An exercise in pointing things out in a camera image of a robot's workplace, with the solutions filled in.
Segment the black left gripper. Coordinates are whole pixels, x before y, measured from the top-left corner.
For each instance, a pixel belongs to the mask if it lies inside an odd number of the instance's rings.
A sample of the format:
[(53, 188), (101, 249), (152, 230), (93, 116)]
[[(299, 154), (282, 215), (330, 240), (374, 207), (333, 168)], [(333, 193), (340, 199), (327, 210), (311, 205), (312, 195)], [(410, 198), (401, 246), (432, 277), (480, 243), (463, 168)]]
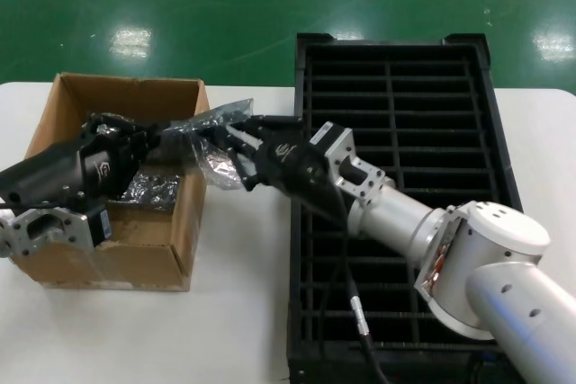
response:
[(162, 122), (135, 124), (120, 114), (92, 112), (79, 137), (2, 171), (1, 199), (7, 205), (37, 205), (119, 198), (148, 153), (159, 146), (164, 127)]

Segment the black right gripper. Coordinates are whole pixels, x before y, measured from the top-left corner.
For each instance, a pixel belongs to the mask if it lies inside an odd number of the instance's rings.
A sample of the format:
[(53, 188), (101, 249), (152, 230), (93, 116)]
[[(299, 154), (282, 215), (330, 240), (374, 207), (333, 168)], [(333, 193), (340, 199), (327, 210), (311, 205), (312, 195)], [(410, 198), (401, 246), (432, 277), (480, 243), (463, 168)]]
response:
[(262, 140), (257, 150), (238, 153), (228, 149), (247, 192), (258, 185), (273, 186), (287, 197), (338, 226), (346, 224), (346, 208), (334, 184), (327, 159), (300, 133), (302, 117), (253, 115), (240, 130)]

